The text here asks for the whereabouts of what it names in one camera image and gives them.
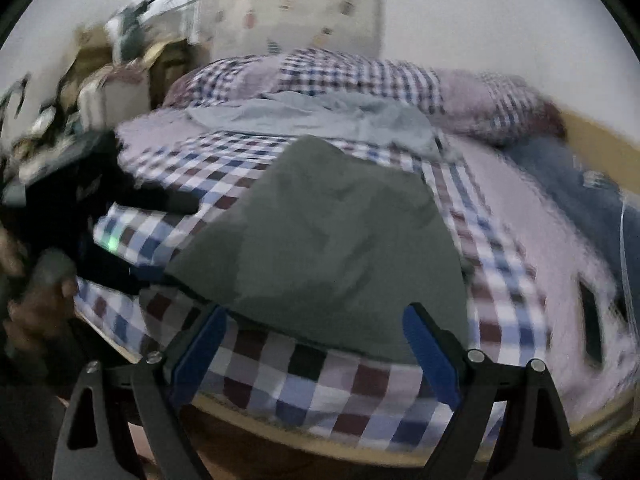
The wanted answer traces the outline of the person's left hand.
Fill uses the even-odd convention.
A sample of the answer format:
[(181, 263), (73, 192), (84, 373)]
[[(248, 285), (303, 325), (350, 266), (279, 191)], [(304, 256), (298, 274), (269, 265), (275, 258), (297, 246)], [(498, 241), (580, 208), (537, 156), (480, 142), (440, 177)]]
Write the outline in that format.
[(10, 347), (39, 354), (46, 342), (62, 336), (74, 316), (76, 294), (76, 276), (66, 273), (54, 284), (35, 285), (20, 301), (9, 300), (2, 326)]

